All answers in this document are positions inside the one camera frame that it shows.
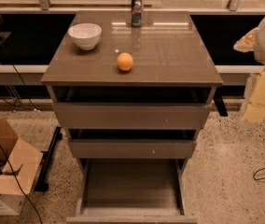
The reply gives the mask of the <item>grey drawer cabinet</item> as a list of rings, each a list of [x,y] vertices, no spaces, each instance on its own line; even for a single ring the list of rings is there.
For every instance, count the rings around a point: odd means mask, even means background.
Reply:
[[[101,40],[94,49],[83,50],[69,37],[63,39],[42,78],[49,94],[53,86],[210,87],[216,91],[222,83],[184,11],[148,10],[137,28],[131,26],[128,11],[80,11],[75,20],[100,25]],[[133,58],[127,72],[117,66],[122,52]],[[190,158],[147,160],[177,160],[183,173]]]

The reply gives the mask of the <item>blue drink can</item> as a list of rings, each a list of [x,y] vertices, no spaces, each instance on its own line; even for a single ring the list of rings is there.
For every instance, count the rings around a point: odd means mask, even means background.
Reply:
[[[131,0],[131,26],[140,27],[142,24],[143,0]]]

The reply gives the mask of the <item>grey bottom drawer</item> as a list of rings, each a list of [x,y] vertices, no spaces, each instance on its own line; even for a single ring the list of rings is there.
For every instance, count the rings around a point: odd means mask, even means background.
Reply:
[[[177,160],[87,160],[67,224],[197,224],[185,213]]]

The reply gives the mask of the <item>orange fruit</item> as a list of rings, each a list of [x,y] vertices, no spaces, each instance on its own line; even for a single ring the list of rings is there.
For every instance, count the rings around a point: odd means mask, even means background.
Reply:
[[[121,71],[129,71],[133,67],[133,56],[127,52],[122,52],[117,57],[117,66]]]

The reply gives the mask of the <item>grey top drawer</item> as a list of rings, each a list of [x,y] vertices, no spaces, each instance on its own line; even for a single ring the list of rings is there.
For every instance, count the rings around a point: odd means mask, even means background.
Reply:
[[[210,112],[210,87],[53,86],[53,109],[68,129],[199,130]]]

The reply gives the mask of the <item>black table leg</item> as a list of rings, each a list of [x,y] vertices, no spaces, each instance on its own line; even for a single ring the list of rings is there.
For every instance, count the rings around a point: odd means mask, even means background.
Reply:
[[[221,117],[226,117],[228,115],[227,108],[225,107],[224,101],[221,96],[215,97],[214,102],[216,109]]]

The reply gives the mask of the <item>brown cardboard box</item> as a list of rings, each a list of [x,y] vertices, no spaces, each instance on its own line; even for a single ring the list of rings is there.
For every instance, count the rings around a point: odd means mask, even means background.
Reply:
[[[18,216],[31,192],[42,152],[0,119],[0,216]]]

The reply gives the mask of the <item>black floor bar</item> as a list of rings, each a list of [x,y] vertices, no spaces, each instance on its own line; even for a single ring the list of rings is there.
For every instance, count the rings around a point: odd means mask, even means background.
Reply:
[[[47,151],[43,151],[43,157],[41,161],[41,169],[39,177],[35,184],[35,191],[46,192],[49,190],[49,184],[47,182],[47,176],[51,165],[51,160],[54,155],[55,147],[57,143],[63,138],[61,128],[57,126],[51,138],[49,148]]]

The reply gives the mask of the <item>grey drawer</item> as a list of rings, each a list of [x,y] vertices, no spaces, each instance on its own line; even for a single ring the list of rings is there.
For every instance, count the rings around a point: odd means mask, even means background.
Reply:
[[[73,130],[74,157],[89,159],[185,159],[197,145],[192,130]]]
[[[177,160],[87,160],[67,224],[197,224],[185,213]]]
[[[68,129],[199,130],[210,112],[210,87],[53,86],[53,109]]]

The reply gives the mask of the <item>grey middle drawer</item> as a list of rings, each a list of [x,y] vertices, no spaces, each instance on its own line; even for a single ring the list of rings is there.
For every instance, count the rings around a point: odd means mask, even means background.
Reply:
[[[74,157],[89,159],[185,159],[197,145],[192,130],[73,130]]]

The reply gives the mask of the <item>white bowl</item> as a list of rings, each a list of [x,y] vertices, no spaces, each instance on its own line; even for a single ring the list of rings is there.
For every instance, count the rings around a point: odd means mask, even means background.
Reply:
[[[75,45],[84,50],[94,49],[99,43],[102,28],[94,23],[79,23],[71,26],[67,33]]]

